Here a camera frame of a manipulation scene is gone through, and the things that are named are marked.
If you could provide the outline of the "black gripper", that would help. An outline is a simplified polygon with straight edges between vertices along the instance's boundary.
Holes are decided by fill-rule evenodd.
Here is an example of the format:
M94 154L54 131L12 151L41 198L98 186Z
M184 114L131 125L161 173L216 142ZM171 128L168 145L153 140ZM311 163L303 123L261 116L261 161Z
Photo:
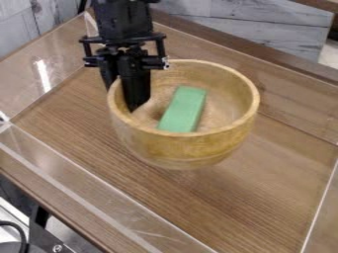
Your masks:
M151 5L160 1L92 0L97 35L78 40L84 65L98 66L105 90L120 75L124 101L131 112L151 98L148 69L169 67L164 46L167 36L153 31Z

